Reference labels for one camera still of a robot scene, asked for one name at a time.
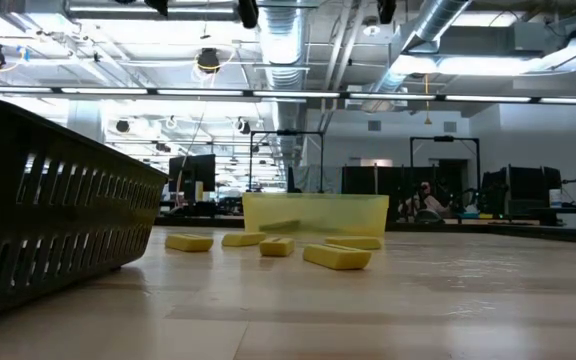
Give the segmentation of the black mesh plastic tray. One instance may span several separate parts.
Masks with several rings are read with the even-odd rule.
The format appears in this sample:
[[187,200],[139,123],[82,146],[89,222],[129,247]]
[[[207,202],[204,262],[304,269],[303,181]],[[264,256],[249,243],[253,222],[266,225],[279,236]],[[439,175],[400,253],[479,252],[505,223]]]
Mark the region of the black mesh plastic tray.
[[167,180],[0,100],[0,313],[139,259]]

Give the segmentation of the silver ventilation duct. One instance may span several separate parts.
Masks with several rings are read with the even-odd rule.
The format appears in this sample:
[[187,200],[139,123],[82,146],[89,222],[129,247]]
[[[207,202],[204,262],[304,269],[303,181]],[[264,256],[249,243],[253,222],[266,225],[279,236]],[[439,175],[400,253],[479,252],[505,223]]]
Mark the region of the silver ventilation duct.
[[413,73],[417,55],[434,56],[440,48],[442,35],[465,11],[472,0],[424,0],[418,15],[395,27],[388,46],[389,64],[368,90],[372,93],[395,93]]
[[[259,9],[259,44],[271,91],[304,89],[306,10],[301,0],[271,0]],[[278,100],[273,104],[276,130],[304,131],[307,106],[304,99]]]

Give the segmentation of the long ceiling light strip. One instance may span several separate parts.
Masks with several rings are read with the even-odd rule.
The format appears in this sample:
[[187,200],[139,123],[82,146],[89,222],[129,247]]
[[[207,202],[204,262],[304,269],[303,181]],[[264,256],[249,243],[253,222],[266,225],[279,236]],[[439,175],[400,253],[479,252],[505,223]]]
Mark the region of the long ceiling light strip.
[[576,97],[501,96],[470,94],[426,93],[368,93],[347,91],[271,91],[213,88],[113,88],[113,87],[40,87],[2,86],[0,94],[23,96],[84,96],[104,98],[189,98],[199,101],[271,101],[287,99],[351,100],[351,101],[407,101],[451,103],[508,103],[539,105],[576,105]]

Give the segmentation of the person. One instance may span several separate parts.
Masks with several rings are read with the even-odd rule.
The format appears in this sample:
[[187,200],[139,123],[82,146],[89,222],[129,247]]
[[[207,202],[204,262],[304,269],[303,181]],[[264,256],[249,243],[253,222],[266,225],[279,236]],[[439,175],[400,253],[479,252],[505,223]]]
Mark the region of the person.
[[432,194],[429,182],[423,181],[416,188],[414,195],[405,200],[399,211],[408,217],[413,217],[415,222],[442,222],[452,215],[449,206],[442,205]]

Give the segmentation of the black partition curtain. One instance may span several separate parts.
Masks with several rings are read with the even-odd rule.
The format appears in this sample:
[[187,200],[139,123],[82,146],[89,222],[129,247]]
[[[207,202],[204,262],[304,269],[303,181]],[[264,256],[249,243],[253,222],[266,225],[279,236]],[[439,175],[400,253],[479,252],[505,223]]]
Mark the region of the black partition curtain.
[[389,197],[387,221],[402,218],[400,203],[409,197],[422,182],[430,184],[431,195],[448,208],[448,215],[463,212],[463,176],[459,166],[415,167],[407,166],[344,166],[342,168],[343,194],[376,194]]
[[508,165],[483,175],[478,206],[492,215],[532,216],[550,208],[550,191],[560,190],[561,173],[552,167]]

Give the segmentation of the yellow eraser block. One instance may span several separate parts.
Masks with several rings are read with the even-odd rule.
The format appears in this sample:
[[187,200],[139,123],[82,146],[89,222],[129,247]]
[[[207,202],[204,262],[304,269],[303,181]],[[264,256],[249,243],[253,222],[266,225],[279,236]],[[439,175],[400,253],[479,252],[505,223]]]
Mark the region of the yellow eraser block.
[[381,239],[371,236],[331,236],[325,239],[325,243],[361,250],[378,250],[383,245]]
[[246,247],[258,245],[266,239],[263,232],[233,232],[226,233],[222,238],[224,247]]
[[332,270],[361,270],[370,262],[372,253],[332,244],[310,244],[303,250],[307,262]]
[[291,238],[268,238],[259,243],[262,256],[287,257],[294,252],[295,241]]
[[167,248],[182,252],[207,252],[213,246],[211,237],[192,234],[170,234],[165,240]]

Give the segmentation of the black monitor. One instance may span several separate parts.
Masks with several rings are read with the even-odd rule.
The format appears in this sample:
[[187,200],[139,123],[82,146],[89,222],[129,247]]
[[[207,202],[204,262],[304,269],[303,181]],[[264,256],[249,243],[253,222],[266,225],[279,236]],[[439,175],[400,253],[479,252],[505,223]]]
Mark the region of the black monitor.
[[169,159],[170,193],[183,192],[186,196],[194,194],[197,182],[201,182],[203,190],[215,190],[216,156],[214,154],[179,156]]

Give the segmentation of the yellow translucent plastic bin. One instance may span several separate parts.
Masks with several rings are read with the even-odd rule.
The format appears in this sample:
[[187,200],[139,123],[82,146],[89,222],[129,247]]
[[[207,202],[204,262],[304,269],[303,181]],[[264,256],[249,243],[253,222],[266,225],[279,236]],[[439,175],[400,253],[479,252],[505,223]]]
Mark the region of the yellow translucent plastic bin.
[[389,197],[366,194],[246,193],[242,197],[248,232],[316,233],[380,237]]

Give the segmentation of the grey tarp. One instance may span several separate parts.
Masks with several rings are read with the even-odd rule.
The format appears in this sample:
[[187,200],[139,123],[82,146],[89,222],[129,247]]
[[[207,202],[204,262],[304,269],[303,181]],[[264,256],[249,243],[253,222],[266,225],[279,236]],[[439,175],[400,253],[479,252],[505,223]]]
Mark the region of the grey tarp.
[[294,186],[304,193],[342,192],[342,168],[334,166],[306,165],[293,169]]

